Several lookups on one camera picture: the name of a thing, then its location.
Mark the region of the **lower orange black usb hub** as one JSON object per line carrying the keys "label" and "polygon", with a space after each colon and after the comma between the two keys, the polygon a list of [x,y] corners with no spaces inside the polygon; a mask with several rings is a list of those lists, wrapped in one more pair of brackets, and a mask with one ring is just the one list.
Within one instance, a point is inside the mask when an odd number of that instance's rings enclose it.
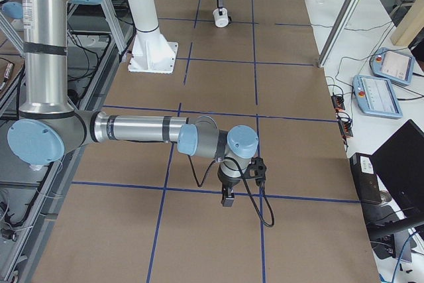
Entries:
{"label": "lower orange black usb hub", "polygon": [[338,124],[339,124],[339,129],[343,138],[346,139],[346,138],[353,137],[351,121],[347,121],[346,119],[342,118],[338,120]]}

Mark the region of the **upper orange black usb hub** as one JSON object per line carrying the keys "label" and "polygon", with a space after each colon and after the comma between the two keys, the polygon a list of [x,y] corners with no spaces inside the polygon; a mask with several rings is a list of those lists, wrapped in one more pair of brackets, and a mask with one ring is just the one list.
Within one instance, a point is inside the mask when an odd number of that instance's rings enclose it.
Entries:
{"label": "upper orange black usb hub", "polygon": [[344,111],[345,110],[345,105],[344,105],[345,99],[344,99],[343,95],[333,94],[331,96],[331,101],[332,101],[332,104],[333,104],[335,111]]}

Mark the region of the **aluminium frame post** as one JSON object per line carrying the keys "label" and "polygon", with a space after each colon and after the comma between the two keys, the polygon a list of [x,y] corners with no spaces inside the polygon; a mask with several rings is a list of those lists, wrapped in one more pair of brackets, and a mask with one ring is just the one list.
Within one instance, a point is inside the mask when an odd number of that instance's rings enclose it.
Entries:
{"label": "aluminium frame post", "polygon": [[331,55],[331,51],[335,47],[335,44],[341,35],[342,31],[345,29],[346,24],[354,13],[356,6],[358,5],[359,0],[344,0],[344,3],[339,11],[339,14],[335,20],[335,23],[329,33],[329,36],[324,44],[324,47],[321,51],[319,59],[317,61],[317,66],[322,68],[329,56]]}

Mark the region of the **orange black usb hub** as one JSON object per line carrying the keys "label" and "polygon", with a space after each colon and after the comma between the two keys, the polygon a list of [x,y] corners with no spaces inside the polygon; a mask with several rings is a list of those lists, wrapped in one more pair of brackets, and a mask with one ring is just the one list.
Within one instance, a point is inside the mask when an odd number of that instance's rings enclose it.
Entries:
{"label": "orange black usb hub", "polygon": [[332,101],[332,104],[333,104],[335,111],[344,111],[345,110],[345,105],[344,105],[345,99],[344,99],[343,95],[333,94],[331,96],[331,101]]}
{"label": "orange black usb hub", "polygon": [[338,124],[339,124],[339,129],[343,138],[346,139],[346,138],[353,137],[351,121],[347,121],[346,119],[342,118],[338,120]]}

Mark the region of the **black laptop computer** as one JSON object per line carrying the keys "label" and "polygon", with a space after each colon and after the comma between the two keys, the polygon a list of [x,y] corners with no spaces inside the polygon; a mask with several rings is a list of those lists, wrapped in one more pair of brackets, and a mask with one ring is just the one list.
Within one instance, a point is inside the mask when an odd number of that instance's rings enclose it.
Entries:
{"label": "black laptop computer", "polygon": [[407,120],[371,156],[374,171],[402,210],[413,208],[406,218],[382,226],[371,225],[375,240],[412,227],[423,230],[423,131]]}

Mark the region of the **far blue teach pendant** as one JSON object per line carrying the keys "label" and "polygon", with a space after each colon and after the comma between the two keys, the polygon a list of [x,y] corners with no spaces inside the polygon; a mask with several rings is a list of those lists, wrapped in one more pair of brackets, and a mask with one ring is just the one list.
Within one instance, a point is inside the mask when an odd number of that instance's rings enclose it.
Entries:
{"label": "far blue teach pendant", "polygon": [[375,76],[402,86],[411,83],[414,65],[413,56],[385,47],[379,48],[370,58],[370,67]]}

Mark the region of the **blue teach pendant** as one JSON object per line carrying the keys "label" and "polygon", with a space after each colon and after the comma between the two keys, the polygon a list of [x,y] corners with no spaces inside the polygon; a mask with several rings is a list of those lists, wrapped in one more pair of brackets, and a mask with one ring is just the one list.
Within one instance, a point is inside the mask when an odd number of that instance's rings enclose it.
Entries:
{"label": "blue teach pendant", "polygon": [[369,116],[400,119],[403,113],[389,79],[356,75],[352,86],[360,110]]}
{"label": "blue teach pendant", "polygon": [[413,56],[385,47],[379,48],[370,58],[370,67],[375,76],[402,86],[411,83],[414,65]]}

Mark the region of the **black box with label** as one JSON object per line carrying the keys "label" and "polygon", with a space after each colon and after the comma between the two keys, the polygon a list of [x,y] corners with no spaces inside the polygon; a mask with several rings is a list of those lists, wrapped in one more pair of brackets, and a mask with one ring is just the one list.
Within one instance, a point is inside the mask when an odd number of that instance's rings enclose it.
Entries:
{"label": "black box with label", "polygon": [[350,171],[359,200],[362,203],[380,204],[380,189],[370,155],[354,153],[350,157]]}

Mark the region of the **white smiley face mug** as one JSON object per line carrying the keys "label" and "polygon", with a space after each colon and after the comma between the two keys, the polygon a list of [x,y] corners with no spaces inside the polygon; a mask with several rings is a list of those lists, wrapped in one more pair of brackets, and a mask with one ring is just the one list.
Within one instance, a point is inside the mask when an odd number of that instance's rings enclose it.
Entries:
{"label": "white smiley face mug", "polygon": [[213,11],[213,18],[214,18],[215,26],[218,28],[224,28],[231,23],[231,17],[229,16],[226,8],[224,8],[223,15],[218,15],[217,9],[215,9]]}

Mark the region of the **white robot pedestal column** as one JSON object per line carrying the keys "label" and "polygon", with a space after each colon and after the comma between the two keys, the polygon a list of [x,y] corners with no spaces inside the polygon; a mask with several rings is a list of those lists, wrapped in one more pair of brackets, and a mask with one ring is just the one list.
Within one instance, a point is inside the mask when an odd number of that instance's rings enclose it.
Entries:
{"label": "white robot pedestal column", "polygon": [[136,35],[130,72],[171,74],[178,43],[168,42],[160,31],[154,0],[128,0]]}

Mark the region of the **near blue teach pendant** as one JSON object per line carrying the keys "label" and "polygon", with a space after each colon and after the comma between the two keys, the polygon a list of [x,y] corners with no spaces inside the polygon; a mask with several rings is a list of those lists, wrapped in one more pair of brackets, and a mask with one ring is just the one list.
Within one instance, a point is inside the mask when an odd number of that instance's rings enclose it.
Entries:
{"label": "near blue teach pendant", "polygon": [[400,119],[403,113],[389,79],[356,75],[352,86],[360,110],[369,116]]}

